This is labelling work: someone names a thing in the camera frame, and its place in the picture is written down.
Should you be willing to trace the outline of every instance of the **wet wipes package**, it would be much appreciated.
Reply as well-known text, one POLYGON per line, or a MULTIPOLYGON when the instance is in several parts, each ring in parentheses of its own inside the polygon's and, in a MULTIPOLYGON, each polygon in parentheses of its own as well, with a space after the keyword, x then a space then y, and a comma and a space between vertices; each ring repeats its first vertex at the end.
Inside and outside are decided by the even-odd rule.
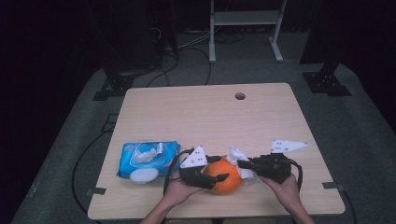
POLYGON ((117 176, 130 178, 135 183, 147 183, 157 176, 166 176, 168 166, 179 149, 176 141, 125 143, 117 176))

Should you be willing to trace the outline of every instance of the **forearm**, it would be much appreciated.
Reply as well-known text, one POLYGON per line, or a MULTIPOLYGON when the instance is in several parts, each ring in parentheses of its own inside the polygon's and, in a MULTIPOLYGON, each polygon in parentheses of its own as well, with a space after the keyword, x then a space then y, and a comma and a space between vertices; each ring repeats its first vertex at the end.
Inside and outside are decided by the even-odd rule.
POLYGON ((167 203, 164 199, 160 200, 140 224, 160 224, 173 207, 173 205, 167 203))
POLYGON ((308 215, 303 205, 293 206, 287 209, 297 224, 314 224, 314 220, 308 215))

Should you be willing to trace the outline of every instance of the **white lid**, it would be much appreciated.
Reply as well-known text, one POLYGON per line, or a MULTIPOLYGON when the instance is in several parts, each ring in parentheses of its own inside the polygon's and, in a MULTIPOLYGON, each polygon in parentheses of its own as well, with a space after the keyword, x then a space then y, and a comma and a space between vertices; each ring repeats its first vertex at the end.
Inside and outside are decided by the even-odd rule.
POLYGON ((130 179, 136 184, 146 184, 147 182, 157 178, 158 173, 158 170, 155 168, 137 169, 131 172, 130 179))

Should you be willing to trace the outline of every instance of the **gray carpet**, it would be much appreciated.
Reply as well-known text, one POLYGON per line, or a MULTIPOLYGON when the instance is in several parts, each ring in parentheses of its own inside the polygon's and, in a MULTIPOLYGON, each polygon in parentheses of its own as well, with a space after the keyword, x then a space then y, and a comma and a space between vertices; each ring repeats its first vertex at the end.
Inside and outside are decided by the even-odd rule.
MULTIPOLYGON (((338 66, 335 72, 352 96, 329 97, 324 93, 311 93, 302 72, 318 71, 321 64, 299 65, 308 33, 279 35, 278 45, 285 59, 283 63, 276 63, 268 36, 245 35, 245 39, 234 44, 217 45, 217 62, 211 65, 208 84, 289 83, 333 179, 346 188, 358 223, 396 223, 396 135, 363 90, 357 76, 343 65, 338 66)), ((196 37, 179 35, 178 42, 181 45, 196 37)), ((179 53, 177 67, 168 73, 171 86, 205 85, 209 64, 197 49, 207 54, 208 45, 193 47, 196 49, 184 49, 179 53)), ((173 57, 165 57, 163 69, 171 68, 175 62, 173 57)), ((138 77, 133 88, 146 87, 161 72, 158 69, 138 77)), ((107 116, 120 111, 122 97, 92 100, 105 79, 102 70, 92 74, 13 223, 94 223, 78 207, 71 186, 79 156, 101 134, 107 116)), ((162 76, 150 87, 166 85, 162 76)), ((96 184, 110 138, 111 133, 105 133, 88 147, 76 169, 76 194, 85 208, 91 200, 86 192, 96 184)), ((347 198, 344 195, 342 198, 346 204, 344 214, 314 217, 315 221, 353 223, 347 198)), ((291 220, 279 217, 277 222, 291 223, 291 220)))

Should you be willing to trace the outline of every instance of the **white metal frame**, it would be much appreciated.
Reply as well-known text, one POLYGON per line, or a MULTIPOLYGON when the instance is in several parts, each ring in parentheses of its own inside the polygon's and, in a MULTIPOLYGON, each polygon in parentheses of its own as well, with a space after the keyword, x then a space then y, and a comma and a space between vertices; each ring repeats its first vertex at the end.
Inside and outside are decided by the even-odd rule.
POLYGON ((215 52, 215 26, 217 25, 262 25, 275 24, 274 36, 269 37, 269 41, 278 63, 283 62, 283 57, 277 46, 280 25, 282 24, 283 15, 287 0, 282 1, 280 10, 267 11, 225 11, 215 12, 215 0, 210 1, 210 40, 209 40, 209 61, 216 62, 215 52))

